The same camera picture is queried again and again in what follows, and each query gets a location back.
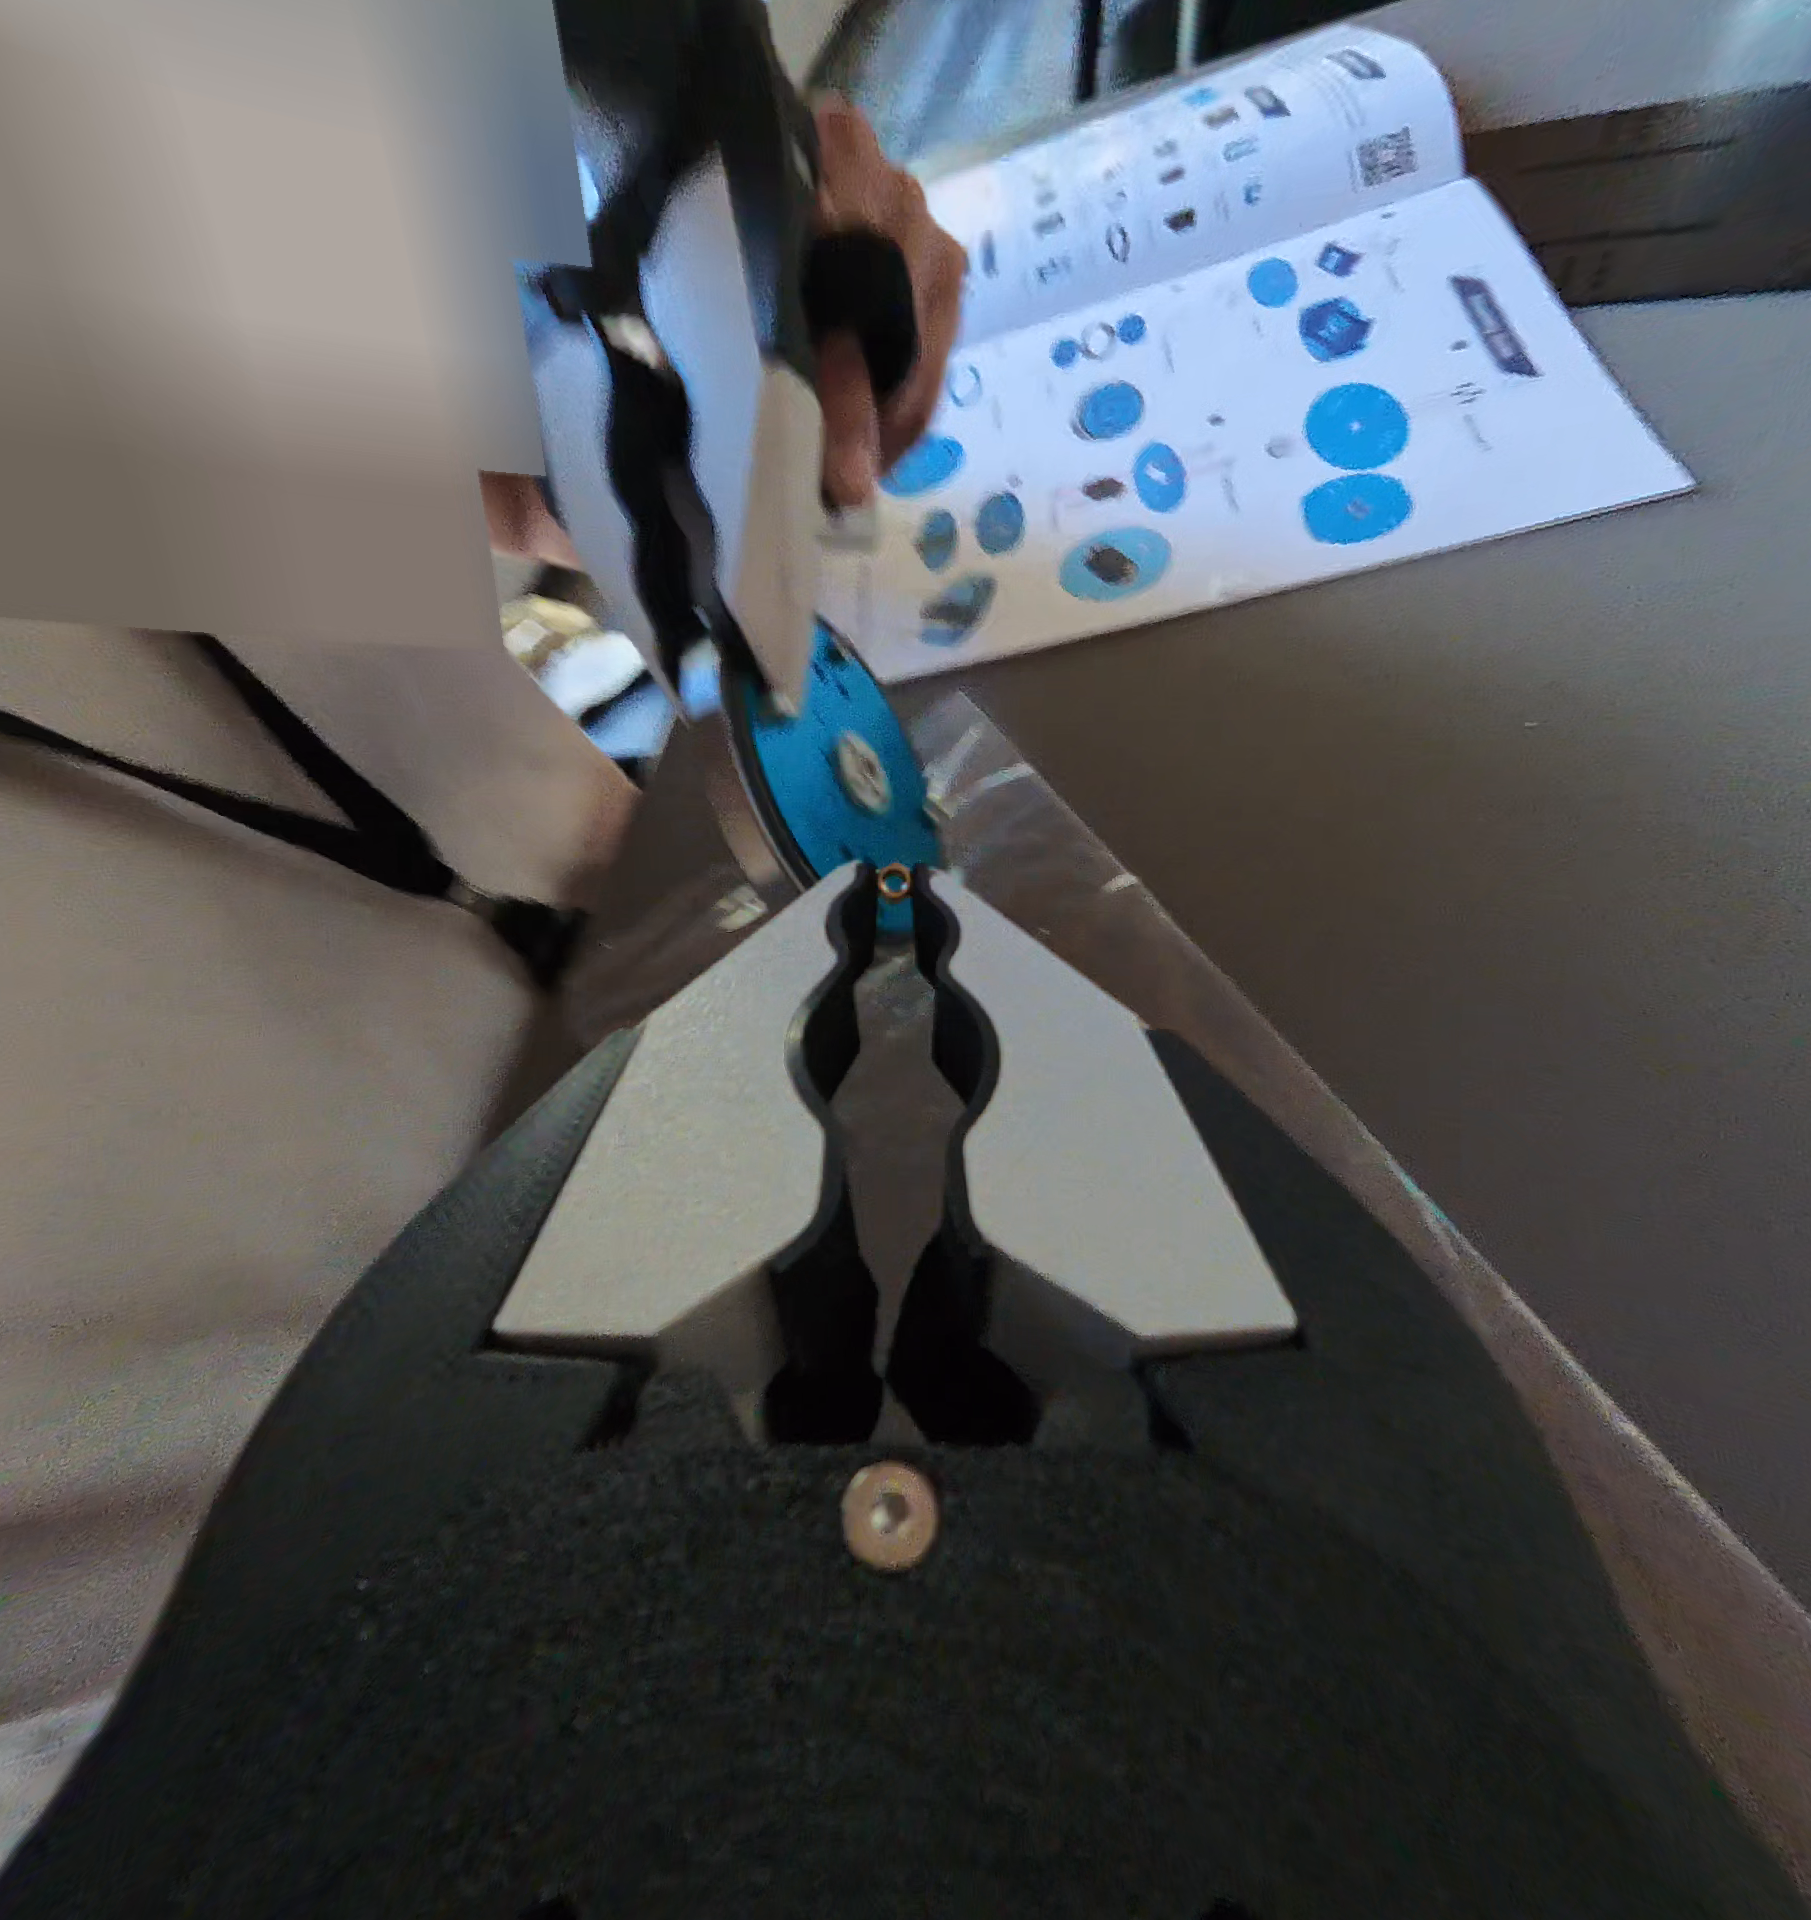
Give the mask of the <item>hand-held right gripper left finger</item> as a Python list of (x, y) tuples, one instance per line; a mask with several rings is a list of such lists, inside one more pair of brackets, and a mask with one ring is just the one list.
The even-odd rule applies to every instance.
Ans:
[(859, 1053), (871, 868), (836, 868), (634, 1032), (498, 1346), (701, 1371), (780, 1445), (861, 1445), (879, 1293), (831, 1114)]

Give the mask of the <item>black perforated plate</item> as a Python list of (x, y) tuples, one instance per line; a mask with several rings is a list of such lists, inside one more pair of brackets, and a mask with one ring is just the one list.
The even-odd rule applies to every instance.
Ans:
[(1811, 293), (1811, 79), (1467, 132), (1566, 307)]

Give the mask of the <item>grey desk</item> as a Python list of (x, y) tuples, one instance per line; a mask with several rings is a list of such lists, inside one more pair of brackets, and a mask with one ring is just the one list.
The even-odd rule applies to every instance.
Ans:
[(1811, 1888), (1811, 293), (1597, 307), (1660, 508), (965, 691), (1489, 1257), (1663, 1676)]

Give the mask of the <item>cream crumpled bag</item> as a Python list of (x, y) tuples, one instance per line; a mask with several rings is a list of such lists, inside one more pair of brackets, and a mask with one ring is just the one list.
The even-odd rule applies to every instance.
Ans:
[(649, 677), (641, 650), (569, 600), (524, 592), (500, 606), (508, 656), (572, 719), (603, 707)]

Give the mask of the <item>person's left hand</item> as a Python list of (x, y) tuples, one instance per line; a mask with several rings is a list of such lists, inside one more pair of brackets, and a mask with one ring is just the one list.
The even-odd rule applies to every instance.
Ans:
[(866, 115), (836, 94), (815, 98), (818, 147), (817, 233), (875, 233), (892, 243), (912, 283), (916, 356), (879, 398), (859, 338), (815, 328), (822, 407), (822, 495), (864, 505), (885, 473), (931, 419), (963, 314), (965, 249), (939, 227), (922, 183), (881, 153)]

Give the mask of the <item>blue disc with bearing ring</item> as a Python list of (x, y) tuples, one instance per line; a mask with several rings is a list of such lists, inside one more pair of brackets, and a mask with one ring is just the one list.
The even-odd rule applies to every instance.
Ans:
[[(761, 674), (721, 661), (703, 780), (736, 864), (758, 886), (806, 891), (857, 860), (939, 868), (942, 828), (927, 769), (887, 687), (826, 620), (815, 620), (796, 707)], [(912, 908), (881, 911), (877, 939), (901, 945)]]

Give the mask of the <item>assembly instruction booklet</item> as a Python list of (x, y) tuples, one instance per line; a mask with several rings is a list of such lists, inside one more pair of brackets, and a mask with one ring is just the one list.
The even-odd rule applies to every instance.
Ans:
[(959, 339), (822, 620), (885, 681), (1693, 491), (1413, 41), (1339, 21), (927, 179)]

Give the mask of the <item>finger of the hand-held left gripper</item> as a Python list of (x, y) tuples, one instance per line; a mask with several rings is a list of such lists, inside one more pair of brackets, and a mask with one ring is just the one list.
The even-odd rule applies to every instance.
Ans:
[(534, 389), (545, 492), (601, 611), (678, 712), (713, 665), (713, 528), (692, 404), (641, 304), (589, 267), (534, 269)]
[(825, 419), (815, 387), (757, 336), (723, 159), (677, 183), (649, 247), (649, 323), (689, 399), (689, 467), (712, 520), (713, 585), (780, 710), (798, 710), (822, 591)]

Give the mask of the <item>person's left forearm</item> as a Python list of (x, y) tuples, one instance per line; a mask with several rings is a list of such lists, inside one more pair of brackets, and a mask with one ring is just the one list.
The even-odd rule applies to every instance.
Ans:
[(497, 557), (579, 571), (579, 553), (555, 516), (545, 473), (480, 470), (479, 482)]

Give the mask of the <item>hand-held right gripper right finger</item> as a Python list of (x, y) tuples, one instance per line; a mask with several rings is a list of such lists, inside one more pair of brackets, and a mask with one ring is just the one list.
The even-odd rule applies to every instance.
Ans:
[(959, 1102), (890, 1344), (931, 1445), (1028, 1445), (1056, 1396), (1293, 1342), (1158, 1033), (958, 878), (912, 875), (931, 1058)]

